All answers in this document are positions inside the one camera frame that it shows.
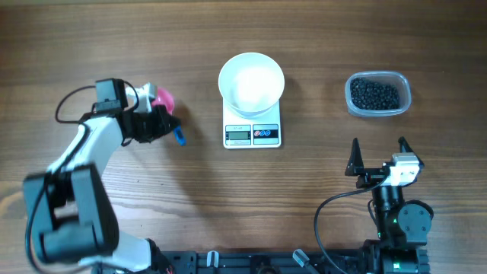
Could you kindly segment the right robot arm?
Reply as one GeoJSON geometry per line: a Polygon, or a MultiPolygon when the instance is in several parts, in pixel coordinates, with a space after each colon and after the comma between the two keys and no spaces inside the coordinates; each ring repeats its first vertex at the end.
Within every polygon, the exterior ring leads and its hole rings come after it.
{"type": "Polygon", "coordinates": [[[375,240],[366,240],[358,255],[359,273],[430,273],[423,247],[428,243],[434,211],[419,200],[406,201],[403,189],[418,179],[424,163],[405,138],[398,140],[399,152],[378,168],[364,166],[357,139],[345,175],[357,177],[356,187],[372,194],[377,228],[375,240]]]}

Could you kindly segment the pink scoop blue handle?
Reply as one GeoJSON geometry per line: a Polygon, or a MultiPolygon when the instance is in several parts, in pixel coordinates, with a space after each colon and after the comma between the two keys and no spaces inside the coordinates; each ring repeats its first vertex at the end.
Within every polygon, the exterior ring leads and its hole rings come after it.
{"type": "MultiPolygon", "coordinates": [[[[173,95],[164,88],[158,88],[156,99],[151,103],[152,109],[156,105],[164,105],[167,108],[169,114],[173,116],[175,110],[175,102],[173,95]]],[[[183,131],[181,137],[176,137],[177,142],[180,146],[186,145],[186,138],[184,137],[183,131]]]]}

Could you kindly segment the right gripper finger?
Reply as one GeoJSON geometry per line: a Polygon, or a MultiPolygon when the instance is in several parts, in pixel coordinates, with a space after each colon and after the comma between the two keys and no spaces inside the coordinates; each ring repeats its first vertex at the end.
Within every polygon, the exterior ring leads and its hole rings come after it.
{"type": "Polygon", "coordinates": [[[419,167],[423,168],[425,166],[424,162],[421,160],[421,158],[412,150],[409,143],[406,141],[405,137],[401,136],[398,139],[398,143],[399,143],[399,151],[400,152],[402,152],[402,153],[413,153],[416,156],[416,158],[418,159],[419,167]]]}
{"type": "Polygon", "coordinates": [[[352,150],[349,157],[349,162],[345,168],[345,175],[348,177],[364,175],[364,163],[357,138],[354,138],[352,141],[352,150]]]}

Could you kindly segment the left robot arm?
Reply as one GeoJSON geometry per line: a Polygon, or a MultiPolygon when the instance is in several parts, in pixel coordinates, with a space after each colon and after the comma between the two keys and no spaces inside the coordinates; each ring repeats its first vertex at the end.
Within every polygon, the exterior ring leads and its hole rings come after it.
{"type": "Polygon", "coordinates": [[[78,133],[69,147],[45,172],[24,178],[27,259],[38,273],[55,263],[65,264],[66,273],[172,273],[172,262],[153,240],[120,231],[101,177],[114,151],[133,141],[174,134],[186,144],[173,95],[118,78],[96,81],[91,89],[97,99],[72,120],[78,133]]]}

